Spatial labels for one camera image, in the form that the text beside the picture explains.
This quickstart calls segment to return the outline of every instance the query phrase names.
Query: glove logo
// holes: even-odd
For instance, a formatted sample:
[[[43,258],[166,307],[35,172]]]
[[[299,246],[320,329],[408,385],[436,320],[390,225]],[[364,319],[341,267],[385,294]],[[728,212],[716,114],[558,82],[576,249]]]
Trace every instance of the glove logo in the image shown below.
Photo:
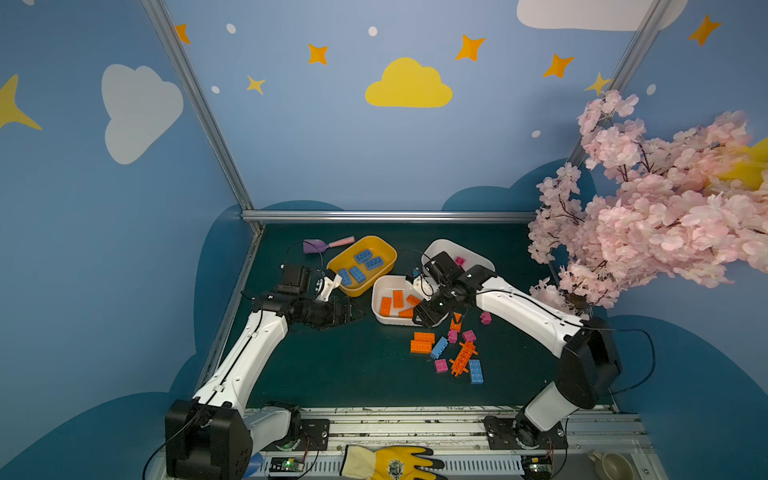
[[[405,470],[406,464],[399,461],[397,458],[393,458],[389,461],[387,473],[389,473],[389,477],[392,478],[392,480],[400,480],[400,477],[402,477]]]

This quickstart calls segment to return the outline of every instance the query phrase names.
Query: glove cuff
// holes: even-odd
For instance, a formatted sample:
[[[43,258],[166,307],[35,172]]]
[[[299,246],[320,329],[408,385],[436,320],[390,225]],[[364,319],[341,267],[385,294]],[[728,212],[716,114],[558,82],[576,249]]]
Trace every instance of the glove cuff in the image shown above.
[[[376,470],[376,453],[359,445],[347,445],[341,476],[370,480]]]

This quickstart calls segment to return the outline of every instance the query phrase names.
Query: pink toy brick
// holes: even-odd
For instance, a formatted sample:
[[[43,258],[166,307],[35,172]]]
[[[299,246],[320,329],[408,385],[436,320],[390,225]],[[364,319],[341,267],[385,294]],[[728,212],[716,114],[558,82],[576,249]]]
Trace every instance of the pink toy brick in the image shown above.
[[[445,359],[435,360],[435,370],[437,373],[448,372],[448,362]]]

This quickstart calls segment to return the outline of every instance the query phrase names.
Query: white cloud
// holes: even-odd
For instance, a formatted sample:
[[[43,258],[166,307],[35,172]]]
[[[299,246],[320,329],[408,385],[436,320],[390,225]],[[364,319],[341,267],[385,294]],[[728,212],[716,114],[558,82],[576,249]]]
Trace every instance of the white cloud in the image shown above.
[[[144,154],[184,109],[179,87],[143,66],[108,66],[101,77],[101,96],[111,118],[104,134],[107,150],[122,165]]]
[[[518,20],[532,28],[635,31],[653,0],[520,0]],[[674,22],[688,0],[672,0],[661,27]]]

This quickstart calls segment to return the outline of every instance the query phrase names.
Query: black mounting plate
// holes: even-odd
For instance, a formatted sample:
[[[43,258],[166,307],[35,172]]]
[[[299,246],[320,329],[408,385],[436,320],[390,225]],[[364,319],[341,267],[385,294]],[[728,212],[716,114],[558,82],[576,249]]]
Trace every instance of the black mounting plate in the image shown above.
[[[306,438],[310,437],[310,450],[321,450],[325,452],[328,449],[328,428],[331,422],[328,419],[302,419],[301,421],[301,433],[299,434],[299,443],[291,452],[303,452],[306,449]],[[277,448],[278,444],[282,442],[272,442],[264,450],[267,452],[285,452]]]
[[[485,436],[488,439],[488,447],[491,450],[522,450],[522,446],[515,440],[515,435],[512,433],[512,424],[515,422],[514,417],[499,418],[489,415],[483,419],[483,425],[485,426]],[[558,422],[552,427],[547,436],[552,441],[552,448],[556,450],[565,450],[568,448],[568,440],[565,438],[565,434],[560,436],[558,432],[563,432],[562,423]],[[546,445],[540,445],[536,449],[549,449],[549,443]]]

